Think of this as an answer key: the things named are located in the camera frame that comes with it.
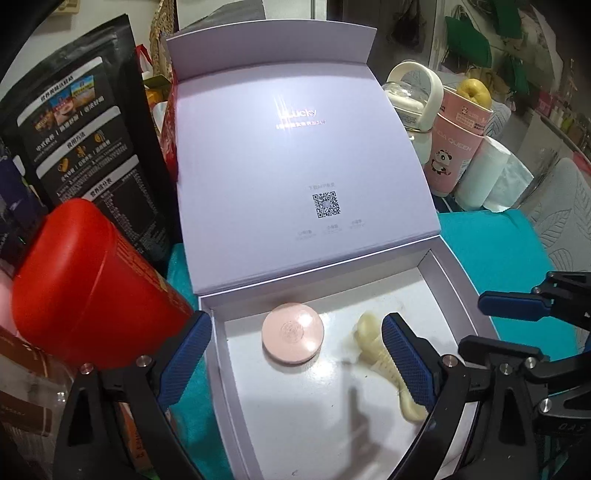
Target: box lid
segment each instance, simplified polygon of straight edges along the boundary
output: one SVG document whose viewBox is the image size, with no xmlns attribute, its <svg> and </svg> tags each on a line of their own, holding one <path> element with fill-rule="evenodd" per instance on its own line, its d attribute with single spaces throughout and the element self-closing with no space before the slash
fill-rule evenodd
<svg viewBox="0 0 591 480">
<path fill-rule="evenodd" d="M 168 40 L 193 291 L 437 235 L 407 133 L 365 64 L 375 29 L 265 20 Z"/>
</svg>

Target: panda illustration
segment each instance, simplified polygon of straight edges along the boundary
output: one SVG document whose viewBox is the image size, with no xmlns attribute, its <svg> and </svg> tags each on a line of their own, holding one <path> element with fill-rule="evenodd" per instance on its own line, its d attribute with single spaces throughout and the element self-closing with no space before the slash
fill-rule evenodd
<svg viewBox="0 0 591 480">
<path fill-rule="evenodd" d="M 447 171 L 447 167 L 452 161 L 452 156 L 447 150 L 440 150 L 435 153 L 435 158 L 431 160 L 431 168 L 438 175 L 451 175 L 452 172 Z"/>
</svg>

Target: black pouch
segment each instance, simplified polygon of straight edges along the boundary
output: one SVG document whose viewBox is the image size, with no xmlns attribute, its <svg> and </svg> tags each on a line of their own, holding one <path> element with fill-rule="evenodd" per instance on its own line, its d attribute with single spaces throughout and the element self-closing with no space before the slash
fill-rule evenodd
<svg viewBox="0 0 591 480">
<path fill-rule="evenodd" d="M 0 137 L 52 210 L 94 202 L 152 265 L 165 272 L 180 240 L 174 186 L 122 15 L 56 50 L 0 102 Z"/>
</svg>

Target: qr code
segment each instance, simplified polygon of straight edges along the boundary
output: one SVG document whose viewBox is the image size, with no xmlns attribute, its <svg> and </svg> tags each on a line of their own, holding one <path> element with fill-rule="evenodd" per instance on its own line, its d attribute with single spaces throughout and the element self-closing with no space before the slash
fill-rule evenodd
<svg viewBox="0 0 591 480">
<path fill-rule="evenodd" d="M 318 218 L 340 214 L 339 201 L 336 192 L 315 193 L 312 195 Z"/>
</svg>

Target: box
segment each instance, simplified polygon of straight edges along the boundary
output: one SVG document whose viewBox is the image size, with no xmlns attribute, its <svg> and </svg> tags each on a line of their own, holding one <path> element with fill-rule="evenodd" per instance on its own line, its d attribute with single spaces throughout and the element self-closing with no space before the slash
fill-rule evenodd
<svg viewBox="0 0 591 480">
<path fill-rule="evenodd" d="M 374 35 L 272 20 L 167 43 L 183 239 L 213 320 L 207 371 L 236 479 L 387 478 L 396 467 L 418 427 L 401 417 L 395 387 L 358 361 L 352 332 L 365 310 L 400 312 L 441 354 L 466 335 L 497 338 L 365 64 Z M 308 303 L 325 328 L 319 354 L 299 367 L 261 346 L 265 315 L 289 301 Z M 474 411 L 466 406 L 450 460 Z"/>
</svg>

